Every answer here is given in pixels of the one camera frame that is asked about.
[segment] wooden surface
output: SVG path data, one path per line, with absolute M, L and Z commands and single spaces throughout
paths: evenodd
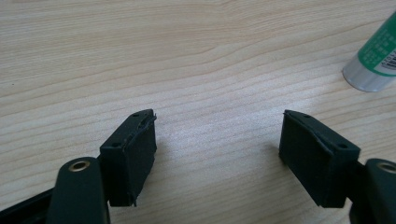
M 392 0 L 0 2 L 0 209 L 99 154 L 153 108 L 158 150 L 138 206 L 113 223 L 348 223 L 277 156 L 282 112 L 310 114 L 396 161 L 396 83 L 367 93 L 342 68 Z

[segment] green label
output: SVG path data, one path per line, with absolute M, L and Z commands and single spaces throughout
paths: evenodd
M 368 70 L 384 77 L 396 77 L 396 12 L 358 52 Z

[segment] light wood tabletop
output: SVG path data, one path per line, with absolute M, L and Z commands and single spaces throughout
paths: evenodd
M 152 108 L 157 153 L 137 207 L 112 223 L 348 223 L 278 157 L 283 112 L 309 114 L 396 161 L 396 81 L 342 68 L 393 0 L 0 2 L 0 210 Z

